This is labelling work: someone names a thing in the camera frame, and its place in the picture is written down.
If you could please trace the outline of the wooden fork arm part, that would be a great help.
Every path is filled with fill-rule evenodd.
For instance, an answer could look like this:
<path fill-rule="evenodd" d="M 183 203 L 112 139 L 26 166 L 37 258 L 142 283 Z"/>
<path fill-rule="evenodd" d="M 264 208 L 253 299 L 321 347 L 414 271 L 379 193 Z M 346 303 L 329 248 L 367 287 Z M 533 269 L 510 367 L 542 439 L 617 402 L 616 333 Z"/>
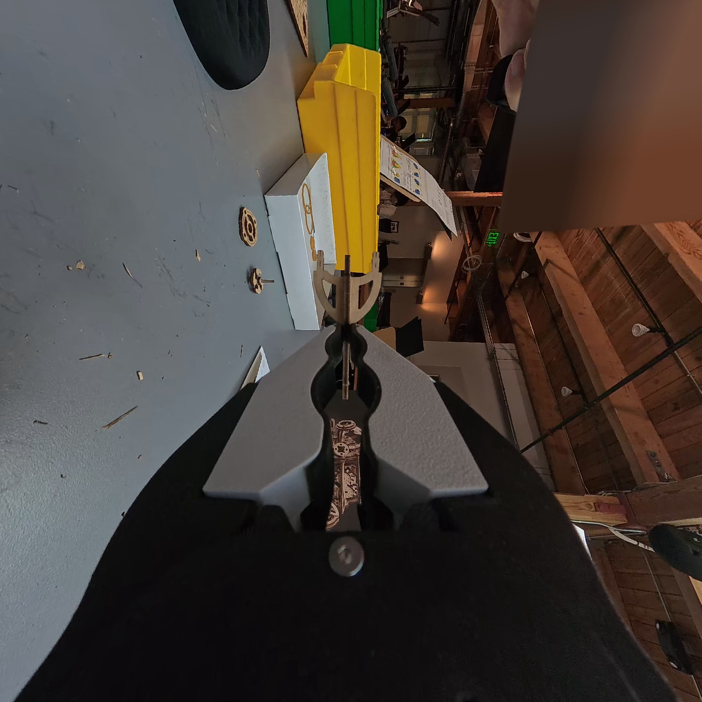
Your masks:
<path fill-rule="evenodd" d="M 356 325 L 375 303 L 382 283 L 380 254 L 372 253 L 370 273 L 353 276 L 350 256 L 345 256 L 343 275 L 334 276 L 325 270 L 323 250 L 316 252 L 317 268 L 313 273 L 313 288 L 324 311 L 342 330 L 342 398 L 348 400 L 352 364 L 351 338 Z"/>

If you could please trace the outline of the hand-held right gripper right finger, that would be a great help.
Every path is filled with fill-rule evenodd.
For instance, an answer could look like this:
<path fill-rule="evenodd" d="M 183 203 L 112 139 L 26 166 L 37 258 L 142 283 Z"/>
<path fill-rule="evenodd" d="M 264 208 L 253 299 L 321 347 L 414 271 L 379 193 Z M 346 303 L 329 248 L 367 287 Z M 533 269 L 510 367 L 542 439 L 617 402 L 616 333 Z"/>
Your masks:
<path fill-rule="evenodd" d="M 347 526 L 392 529 L 417 504 L 473 498 L 488 482 L 428 374 L 357 327 L 356 389 L 347 419 L 358 420 L 359 499 Z"/>

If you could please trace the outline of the black model kit box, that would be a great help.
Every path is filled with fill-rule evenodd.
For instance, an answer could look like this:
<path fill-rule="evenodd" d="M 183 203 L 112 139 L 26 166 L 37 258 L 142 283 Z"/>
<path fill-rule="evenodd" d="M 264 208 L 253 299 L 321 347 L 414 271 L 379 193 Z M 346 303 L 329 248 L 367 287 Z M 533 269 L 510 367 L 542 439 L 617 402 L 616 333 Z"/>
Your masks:
<path fill-rule="evenodd" d="M 359 531 L 362 503 L 360 453 L 364 404 L 353 392 L 343 399 L 337 390 L 326 407 L 333 451 L 333 497 L 327 531 Z"/>

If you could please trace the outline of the green plastic bin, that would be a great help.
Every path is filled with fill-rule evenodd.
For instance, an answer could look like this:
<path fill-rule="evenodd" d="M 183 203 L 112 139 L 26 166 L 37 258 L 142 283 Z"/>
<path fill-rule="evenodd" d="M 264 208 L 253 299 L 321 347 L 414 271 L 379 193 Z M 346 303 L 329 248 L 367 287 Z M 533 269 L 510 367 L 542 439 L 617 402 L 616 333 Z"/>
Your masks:
<path fill-rule="evenodd" d="M 329 41 L 380 50 L 383 1 L 327 1 Z"/>

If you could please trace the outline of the white cardboard tray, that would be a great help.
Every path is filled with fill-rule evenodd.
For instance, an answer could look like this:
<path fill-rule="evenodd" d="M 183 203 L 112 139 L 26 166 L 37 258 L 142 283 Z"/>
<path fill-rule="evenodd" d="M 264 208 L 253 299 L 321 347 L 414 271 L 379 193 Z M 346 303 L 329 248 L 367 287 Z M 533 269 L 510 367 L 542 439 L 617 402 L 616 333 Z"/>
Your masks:
<path fill-rule="evenodd" d="M 313 288 L 317 262 L 312 260 L 304 224 L 301 197 L 304 182 L 312 192 L 316 247 L 324 252 L 325 270 L 333 274 L 336 269 L 336 242 L 327 154 L 304 153 L 300 156 L 266 193 L 265 203 L 294 328 L 318 331 L 322 326 L 324 310 Z"/>

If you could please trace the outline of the scattered wood chips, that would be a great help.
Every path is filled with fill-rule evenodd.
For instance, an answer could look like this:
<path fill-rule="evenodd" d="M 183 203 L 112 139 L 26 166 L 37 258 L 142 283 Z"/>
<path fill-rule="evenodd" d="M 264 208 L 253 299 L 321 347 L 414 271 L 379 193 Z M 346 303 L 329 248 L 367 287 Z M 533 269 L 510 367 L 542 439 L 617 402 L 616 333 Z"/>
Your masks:
<path fill-rule="evenodd" d="M 10 438 L 108 432 L 207 383 L 224 323 L 216 246 L 195 215 L 119 213 L 79 188 L 1 185 L 1 412 Z"/>

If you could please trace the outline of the white instruction booklet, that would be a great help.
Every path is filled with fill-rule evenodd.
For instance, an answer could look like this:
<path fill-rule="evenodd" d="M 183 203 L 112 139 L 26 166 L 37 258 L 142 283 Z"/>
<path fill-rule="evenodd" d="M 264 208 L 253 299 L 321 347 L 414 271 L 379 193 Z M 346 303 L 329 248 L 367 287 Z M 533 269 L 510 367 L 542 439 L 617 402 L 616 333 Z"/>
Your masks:
<path fill-rule="evenodd" d="M 261 378 L 263 378 L 268 373 L 269 373 L 269 365 L 268 365 L 267 356 L 265 354 L 265 350 L 263 349 L 263 347 L 260 346 L 256 355 L 253 358 L 253 361 L 251 362 L 249 370 L 247 371 L 246 375 L 244 376 L 244 379 L 241 383 L 240 389 L 243 389 L 244 387 L 246 387 L 249 384 L 258 383 L 261 380 Z"/>

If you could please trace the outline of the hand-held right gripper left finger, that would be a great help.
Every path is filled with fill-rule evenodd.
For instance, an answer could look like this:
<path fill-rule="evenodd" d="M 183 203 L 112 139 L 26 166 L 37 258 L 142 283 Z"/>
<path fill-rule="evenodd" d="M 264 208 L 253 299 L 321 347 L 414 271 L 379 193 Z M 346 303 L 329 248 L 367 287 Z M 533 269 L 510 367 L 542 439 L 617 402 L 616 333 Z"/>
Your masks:
<path fill-rule="evenodd" d="M 327 530 L 335 472 L 327 406 L 342 346 L 341 328 L 324 329 L 252 387 L 206 497 L 273 505 L 296 529 Z"/>

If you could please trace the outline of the black ceiling fixture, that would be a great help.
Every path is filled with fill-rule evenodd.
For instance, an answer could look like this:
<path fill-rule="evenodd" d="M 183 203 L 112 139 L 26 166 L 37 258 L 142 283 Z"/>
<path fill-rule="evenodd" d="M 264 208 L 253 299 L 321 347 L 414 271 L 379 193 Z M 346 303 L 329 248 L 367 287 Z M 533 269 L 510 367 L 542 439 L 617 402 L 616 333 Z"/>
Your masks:
<path fill-rule="evenodd" d="M 701 582 L 701 534 L 670 524 L 654 526 L 648 539 L 654 552 L 673 569 Z"/>

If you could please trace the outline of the wooden stand with instruction sheet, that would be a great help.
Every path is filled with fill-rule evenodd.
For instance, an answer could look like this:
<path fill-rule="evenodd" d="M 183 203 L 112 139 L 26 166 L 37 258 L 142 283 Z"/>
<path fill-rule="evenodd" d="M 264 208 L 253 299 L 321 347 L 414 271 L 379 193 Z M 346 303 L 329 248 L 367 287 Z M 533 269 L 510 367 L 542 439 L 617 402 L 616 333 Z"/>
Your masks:
<path fill-rule="evenodd" d="M 416 204 L 426 205 L 450 237 L 458 235 L 453 204 L 438 182 L 411 154 L 380 136 L 380 179 Z"/>

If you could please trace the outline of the laser-cut wooden parts sheet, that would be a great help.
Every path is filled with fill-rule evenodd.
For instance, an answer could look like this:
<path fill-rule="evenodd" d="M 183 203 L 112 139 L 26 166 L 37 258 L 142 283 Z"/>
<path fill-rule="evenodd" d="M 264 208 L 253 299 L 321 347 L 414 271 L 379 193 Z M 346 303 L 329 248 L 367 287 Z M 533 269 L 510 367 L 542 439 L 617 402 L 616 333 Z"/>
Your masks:
<path fill-rule="evenodd" d="M 310 55 L 310 25 L 307 0 L 286 1 L 305 56 Z"/>

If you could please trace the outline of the yellow plastic bin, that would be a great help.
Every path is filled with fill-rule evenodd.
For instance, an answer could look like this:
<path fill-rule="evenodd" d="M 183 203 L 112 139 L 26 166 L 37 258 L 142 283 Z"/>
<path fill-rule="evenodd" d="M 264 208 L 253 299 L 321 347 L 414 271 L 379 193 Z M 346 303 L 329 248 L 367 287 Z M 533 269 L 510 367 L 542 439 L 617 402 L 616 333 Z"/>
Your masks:
<path fill-rule="evenodd" d="M 367 274 L 378 250 L 381 55 L 335 44 L 297 99 L 306 153 L 328 160 L 337 268 Z"/>

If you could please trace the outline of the black padded wrist rest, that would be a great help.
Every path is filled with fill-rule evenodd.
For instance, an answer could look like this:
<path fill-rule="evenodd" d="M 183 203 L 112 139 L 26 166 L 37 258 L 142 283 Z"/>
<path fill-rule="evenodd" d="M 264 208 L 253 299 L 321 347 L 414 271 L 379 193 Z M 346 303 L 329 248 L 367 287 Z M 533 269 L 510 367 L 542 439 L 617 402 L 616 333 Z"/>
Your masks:
<path fill-rule="evenodd" d="M 233 91 L 253 83 L 269 57 L 267 1 L 174 1 L 207 74 Z"/>

